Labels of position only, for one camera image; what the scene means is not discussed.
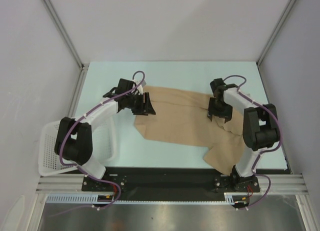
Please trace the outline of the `beige t shirt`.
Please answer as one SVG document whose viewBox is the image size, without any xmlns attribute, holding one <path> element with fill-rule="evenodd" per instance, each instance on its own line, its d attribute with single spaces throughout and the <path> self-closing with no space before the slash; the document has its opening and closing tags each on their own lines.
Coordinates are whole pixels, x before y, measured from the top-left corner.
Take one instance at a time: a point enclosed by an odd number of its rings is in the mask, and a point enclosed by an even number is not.
<svg viewBox="0 0 320 231">
<path fill-rule="evenodd" d="M 224 175 L 245 150 L 243 115 L 234 109 L 232 118 L 207 117 L 210 95 L 174 88 L 145 86 L 155 115 L 137 115 L 134 126 L 147 140 L 208 148 L 204 161 Z"/>
</svg>

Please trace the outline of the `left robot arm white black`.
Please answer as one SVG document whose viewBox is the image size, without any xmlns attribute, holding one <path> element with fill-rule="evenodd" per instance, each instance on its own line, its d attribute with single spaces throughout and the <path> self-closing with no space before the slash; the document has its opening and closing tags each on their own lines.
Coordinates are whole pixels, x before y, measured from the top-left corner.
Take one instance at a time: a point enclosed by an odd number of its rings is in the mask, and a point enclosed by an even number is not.
<svg viewBox="0 0 320 231">
<path fill-rule="evenodd" d="M 144 91 L 145 81 L 121 78 L 116 87 L 103 95 L 101 101 L 77 118 L 60 120 L 54 151 L 60 162 L 69 161 L 88 176 L 100 191 L 110 187 L 111 179 L 105 175 L 107 169 L 94 157 L 93 132 L 106 120 L 124 109 L 133 115 L 155 115 L 150 94 Z"/>
</svg>

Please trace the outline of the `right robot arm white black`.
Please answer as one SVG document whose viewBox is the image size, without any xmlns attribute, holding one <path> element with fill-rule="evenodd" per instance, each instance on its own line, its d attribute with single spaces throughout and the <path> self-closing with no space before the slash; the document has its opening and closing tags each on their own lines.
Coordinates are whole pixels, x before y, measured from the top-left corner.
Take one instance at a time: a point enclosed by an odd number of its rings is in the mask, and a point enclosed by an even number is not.
<svg viewBox="0 0 320 231">
<path fill-rule="evenodd" d="M 241 91 L 241 86 L 226 84 L 222 78 L 210 83 L 213 97 L 209 99 L 207 117 L 221 118 L 229 122 L 233 111 L 243 116 L 242 138 L 245 144 L 244 153 L 230 172 L 230 185 L 242 192 L 249 185 L 249 178 L 256 175 L 256 166 L 261 156 L 276 150 L 272 148 L 278 143 L 281 146 L 282 134 L 278 122 L 277 109 L 271 104 L 260 104 L 248 94 Z"/>
</svg>

